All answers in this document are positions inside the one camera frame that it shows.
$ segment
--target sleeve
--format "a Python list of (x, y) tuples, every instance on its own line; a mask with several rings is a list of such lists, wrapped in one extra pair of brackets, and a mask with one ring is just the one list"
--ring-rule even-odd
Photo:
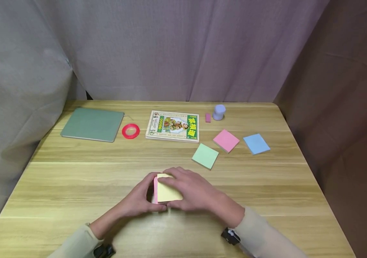
[(94, 258), (93, 250), (103, 240), (95, 237), (89, 224), (82, 225), (74, 234), (69, 236), (63, 244), (54, 251), (49, 258)]
[(234, 231), (241, 239), (241, 249), (249, 256), (307, 258), (305, 253), (249, 207), (245, 207), (243, 220)]

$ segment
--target hand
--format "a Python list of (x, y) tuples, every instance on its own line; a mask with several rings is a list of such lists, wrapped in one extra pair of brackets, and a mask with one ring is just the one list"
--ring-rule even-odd
[(201, 175), (190, 170), (178, 168), (166, 169), (163, 173), (172, 177), (161, 177), (159, 182), (176, 188), (183, 200), (170, 201), (167, 206), (183, 211), (206, 210), (219, 217), (229, 228), (235, 228), (241, 223), (245, 209), (217, 190)]
[(201, 175), (181, 167), (166, 169), (163, 173), (170, 174), (172, 177), (161, 177), (159, 182), (169, 185), (183, 196), (183, 200), (170, 201), (168, 207), (174, 207), (183, 211), (196, 211), (212, 209), (214, 199), (222, 192), (213, 187)]
[(115, 223), (123, 217), (132, 217), (145, 212), (165, 211), (167, 209), (163, 204), (152, 204), (146, 200), (148, 188), (156, 175), (157, 173), (149, 173), (115, 207), (89, 225), (97, 239), (103, 239)]
[(158, 173), (152, 172), (145, 176), (116, 207), (124, 217), (137, 216), (146, 212), (166, 211), (164, 204), (152, 204), (146, 199), (148, 188)]

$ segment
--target pink sticky note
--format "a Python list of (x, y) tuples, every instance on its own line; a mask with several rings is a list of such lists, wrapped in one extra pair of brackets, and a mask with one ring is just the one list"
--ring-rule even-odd
[(211, 114), (209, 114), (209, 113), (205, 114), (205, 122), (207, 122), (207, 123), (211, 122)]
[(226, 153), (229, 153), (238, 144), (239, 139), (227, 130), (221, 131), (214, 139), (219, 147), (221, 147)]
[(157, 202), (157, 177), (153, 179), (153, 203), (158, 204)]

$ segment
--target sticky note pad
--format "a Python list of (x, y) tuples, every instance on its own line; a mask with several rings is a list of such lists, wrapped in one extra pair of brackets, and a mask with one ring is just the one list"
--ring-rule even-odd
[(60, 135), (69, 138), (113, 142), (123, 115), (123, 112), (79, 107), (75, 109)]
[(219, 152), (210, 147), (200, 144), (195, 154), (192, 157), (192, 160), (196, 163), (201, 164), (207, 169), (212, 169), (213, 164), (215, 163), (216, 158), (218, 157)]
[(157, 202), (157, 177), (153, 179), (153, 200), (152, 203), (158, 204)]
[(168, 201), (175, 201), (175, 200), (182, 200), (183, 197), (181, 193), (175, 188), (162, 184), (161, 182), (157, 181), (160, 177), (173, 177), (168, 174), (157, 174), (156, 177), (156, 195), (157, 195), (157, 203), (165, 203)]
[(259, 133), (244, 137), (243, 140), (246, 142), (246, 145), (253, 155), (266, 152), (271, 149)]
[(230, 151), (239, 143), (239, 139), (227, 130), (221, 131), (214, 139), (219, 147), (221, 147), (226, 153)]

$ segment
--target yellow sticky note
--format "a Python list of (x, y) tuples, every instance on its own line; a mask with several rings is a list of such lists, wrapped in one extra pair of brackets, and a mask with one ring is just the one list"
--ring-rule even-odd
[[(173, 177), (173, 176), (168, 174), (157, 174), (157, 178), (159, 177)], [(157, 184), (157, 198), (158, 203), (183, 199), (181, 193), (179, 193), (178, 190), (169, 187), (165, 184), (162, 184), (161, 182), (158, 182)]]

